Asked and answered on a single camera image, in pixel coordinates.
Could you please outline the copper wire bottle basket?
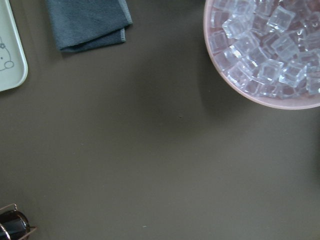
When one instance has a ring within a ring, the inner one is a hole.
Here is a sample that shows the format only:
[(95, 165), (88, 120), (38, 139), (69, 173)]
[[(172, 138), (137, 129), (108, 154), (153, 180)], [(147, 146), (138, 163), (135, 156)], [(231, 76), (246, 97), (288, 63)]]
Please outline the copper wire bottle basket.
[(28, 240), (36, 230), (15, 203), (0, 208), (1, 240)]

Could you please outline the grey folded cloth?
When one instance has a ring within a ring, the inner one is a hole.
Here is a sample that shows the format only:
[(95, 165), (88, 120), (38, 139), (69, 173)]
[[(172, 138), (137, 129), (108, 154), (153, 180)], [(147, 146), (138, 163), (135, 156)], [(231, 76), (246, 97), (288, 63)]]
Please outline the grey folded cloth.
[(47, 0), (56, 47), (77, 53), (126, 41), (133, 23), (125, 0)]

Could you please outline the cream rabbit tray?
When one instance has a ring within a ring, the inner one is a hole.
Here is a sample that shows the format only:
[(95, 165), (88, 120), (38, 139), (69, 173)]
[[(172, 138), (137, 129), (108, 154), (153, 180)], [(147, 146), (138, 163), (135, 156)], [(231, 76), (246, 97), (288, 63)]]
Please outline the cream rabbit tray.
[(0, 90), (23, 84), (28, 64), (13, 11), (8, 0), (0, 2)]

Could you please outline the pink bowl of ice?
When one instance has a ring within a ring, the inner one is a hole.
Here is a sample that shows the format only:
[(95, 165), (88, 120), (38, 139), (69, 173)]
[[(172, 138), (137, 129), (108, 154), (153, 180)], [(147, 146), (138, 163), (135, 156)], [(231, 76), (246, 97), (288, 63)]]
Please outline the pink bowl of ice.
[(208, 0), (204, 39), (221, 77), (271, 108), (320, 105), (320, 3), (317, 0)]

